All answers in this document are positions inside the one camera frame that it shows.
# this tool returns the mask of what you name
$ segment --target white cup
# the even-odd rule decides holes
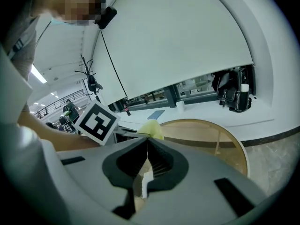
[[[185,110],[185,105],[184,105],[184,102],[183,102],[183,101],[177,102],[177,103],[176,103],[176,106],[177,106],[178,112],[180,112],[180,113],[183,113],[183,112],[184,112],[184,110]]]
[[[241,92],[249,92],[249,84],[241,84],[240,86],[240,91]]]

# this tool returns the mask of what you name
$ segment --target ceiling light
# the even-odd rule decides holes
[[[32,64],[31,73],[41,82],[46,83],[47,80],[39,73],[36,67]]]

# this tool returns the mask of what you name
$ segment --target round wooden table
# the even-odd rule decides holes
[[[249,177],[244,146],[224,127],[196,119],[174,120],[160,125],[165,140],[207,152]]]

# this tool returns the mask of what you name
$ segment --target ceiling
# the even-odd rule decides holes
[[[115,0],[107,0],[111,5]],[[44,14],[37,23],[37,40],[45,30],[52,17]],[[92,58],[94,47],[99,35],[97,25],[74,26],[69,24],[50,23],[43,33],[37,47],[34,65],[47,80],[42,84],[32,74],[29,76],[29,84],[33,93],[30,101],[36,101],[50,92],[83,79],[84,74],[75,73],[82,71],[83,67],[80,55],[86,61]]]
[[[51,93],[48,93],[46,96],[41,98],[40,100],[34,101],[37,104],[34,103],[28,103],[30,111],[37,112],[38,110],[43,109],[45,106],[50,105],[51,103],[56,102],[59,99],[62,99],[74,92],[77,92],[79,90],[83,89],[81,83],[79,81],[71,83],[69,86],[62,87],[60,89],[57,89],[56,91],[52,91],[54,95]]]

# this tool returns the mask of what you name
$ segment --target railing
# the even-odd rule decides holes
[[[51,103],[47,107],[44,107],[43,109],[39,110],[36,114],[34,114],[37,118],[41,119],[44,116],[47,116],[51,112],[54,112],[56,109],[60,107],[64,107],[67,104],[67,100],[70,99],[71,101],[74,101],[78,98],[85,97],[85,94],[82,90],[79,90],[77,92],[74,92],[66,97],[61,98],[60,100],[57,100],[54,103]]]

